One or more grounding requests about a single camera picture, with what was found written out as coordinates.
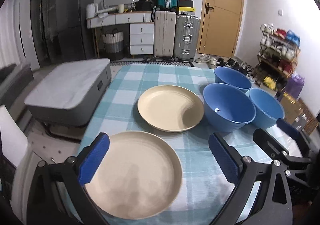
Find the light blue bowl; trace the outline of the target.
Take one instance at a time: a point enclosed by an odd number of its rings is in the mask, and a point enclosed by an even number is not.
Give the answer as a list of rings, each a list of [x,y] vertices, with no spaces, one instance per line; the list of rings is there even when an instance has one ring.
[[[252,121],[257,128],[270,128],[276,125],[278,119],[285,117],[283,106],[269,92],[260,88],[252,88],[248,95],[257,111]]]

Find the cream plate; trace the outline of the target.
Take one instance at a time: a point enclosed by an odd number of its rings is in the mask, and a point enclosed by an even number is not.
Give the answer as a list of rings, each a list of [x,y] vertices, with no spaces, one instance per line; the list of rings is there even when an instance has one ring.
[[[167,209],[181,184],[180,159],[165,140],[126,131],[110,137],[108,151],[85,189],[105,213],[141,220]]]
[[[204,116],[201,99],[192,91],[177,85],[157,85],[140,95],[137,109],[152,127],[180,133],[197,126]]]

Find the cardboard box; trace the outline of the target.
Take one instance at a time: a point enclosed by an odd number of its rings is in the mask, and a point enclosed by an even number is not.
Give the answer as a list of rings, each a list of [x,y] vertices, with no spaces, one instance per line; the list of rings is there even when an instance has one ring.
[[[280,103],[285,111],[284,120],[289,124],[293,124],[296,118],[303,113],[301,104],[287,92],[283,93]]]

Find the teal checked tablecloth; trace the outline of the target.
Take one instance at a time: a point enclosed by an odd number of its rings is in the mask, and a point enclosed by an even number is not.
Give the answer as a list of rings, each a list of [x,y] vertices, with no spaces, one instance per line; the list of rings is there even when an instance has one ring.
[[[219,212],[233,185],[227,182],[208,147],[212,126],[205,118],[182,133],[153,128],[140,116],[140,95],[157,85],[178,85],[201,96],[214,81],[210,69],[190,66],[132,64],[123,66],[101,99],[80,143],[85,147],[99,133],[113,135],[127,130],[146,131],[165,140],[177,153],[183,169],[181,190],[164,212],[139,224],[209,224]]]

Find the purple plastic bag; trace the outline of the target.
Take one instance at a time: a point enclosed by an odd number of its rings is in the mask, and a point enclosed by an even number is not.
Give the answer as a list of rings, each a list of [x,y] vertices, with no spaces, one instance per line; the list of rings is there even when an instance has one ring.
[[[305,78],[300,76],[297,72],[293,72],[291,77],[287,80],[285,92],[294,99],[299,98],[299,95],[304,87]]]

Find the marble top coffee table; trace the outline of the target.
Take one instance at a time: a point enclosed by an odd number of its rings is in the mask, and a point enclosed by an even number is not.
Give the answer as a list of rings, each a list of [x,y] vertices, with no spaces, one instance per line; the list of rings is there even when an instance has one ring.
[[[106,58],[63,63],[33,88],[24,103],[39,121],[81,127],[91,119],[111,77]]]

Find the wooden shoe rack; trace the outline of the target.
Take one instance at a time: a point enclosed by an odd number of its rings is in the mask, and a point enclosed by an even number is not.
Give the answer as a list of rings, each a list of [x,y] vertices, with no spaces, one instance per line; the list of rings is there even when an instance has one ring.
[[[282,91],[293,75],[300,54],[300,37],[292,30],[275,28],[272,23],[260,26],[262,37],[257,54],[258,64],[252,75],[257,85]]]

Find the woven laundry basket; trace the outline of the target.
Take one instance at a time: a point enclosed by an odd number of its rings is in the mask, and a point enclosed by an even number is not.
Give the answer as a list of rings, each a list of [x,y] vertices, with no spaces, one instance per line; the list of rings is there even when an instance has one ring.
[[[124,34],[117,28],[110,33],[102,34],[104,51],[106,57],[111,61],[117,61],[124,58]]]

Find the silver suitcase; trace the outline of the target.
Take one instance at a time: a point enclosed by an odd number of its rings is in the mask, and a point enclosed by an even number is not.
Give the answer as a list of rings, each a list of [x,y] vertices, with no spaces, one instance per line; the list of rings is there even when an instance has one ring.
[[[178,14],[176,18],[174,58],[192,61],[196,54],[200,19],[194,15]]]

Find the white drawer desk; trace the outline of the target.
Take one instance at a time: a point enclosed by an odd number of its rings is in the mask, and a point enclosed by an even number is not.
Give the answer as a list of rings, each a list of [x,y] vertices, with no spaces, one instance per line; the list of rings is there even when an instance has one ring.
[[[152,12],[103,13],[87,20],[89,29],[118,29],[124,33],[124,41],[129,43],[130,54],[152,55],[154,41],[154,23]]]

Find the beige suitcase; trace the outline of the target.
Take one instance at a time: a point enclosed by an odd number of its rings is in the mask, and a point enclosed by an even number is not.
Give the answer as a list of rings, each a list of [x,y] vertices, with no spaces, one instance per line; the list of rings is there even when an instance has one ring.
[[[175,12],[155,12],[153,54],[156,57],[173,57],[175,28]]]

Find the wooden door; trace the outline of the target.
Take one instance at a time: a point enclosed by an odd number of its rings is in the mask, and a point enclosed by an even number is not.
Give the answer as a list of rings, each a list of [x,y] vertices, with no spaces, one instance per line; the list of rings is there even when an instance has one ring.
[[[203,0],[199,53],[231,57],[241,27],[244,0]]]

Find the white kettle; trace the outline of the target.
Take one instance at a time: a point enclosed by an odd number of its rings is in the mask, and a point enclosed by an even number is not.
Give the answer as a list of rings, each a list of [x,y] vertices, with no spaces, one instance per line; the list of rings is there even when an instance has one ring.
[[[97,3],[91,3],[88,4],[86,7],[86,17],[87,19],[95,18],[98,14],[98,4]]]

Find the stack of shoe boxes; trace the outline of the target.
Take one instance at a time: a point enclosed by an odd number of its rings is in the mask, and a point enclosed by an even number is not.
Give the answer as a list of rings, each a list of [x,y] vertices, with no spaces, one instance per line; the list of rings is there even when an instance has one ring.
[[[178,13],[182,15],[195,15],[196,10],[193,0],[177,0]]]

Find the dark grey refrigerator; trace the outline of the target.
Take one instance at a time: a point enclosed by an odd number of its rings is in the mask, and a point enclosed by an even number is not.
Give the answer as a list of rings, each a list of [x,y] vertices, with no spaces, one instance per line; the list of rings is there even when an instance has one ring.
[[[93,33],[87,27],[87,5],[94,0],[56,0],[57,34],[65,62],[95,58]]]

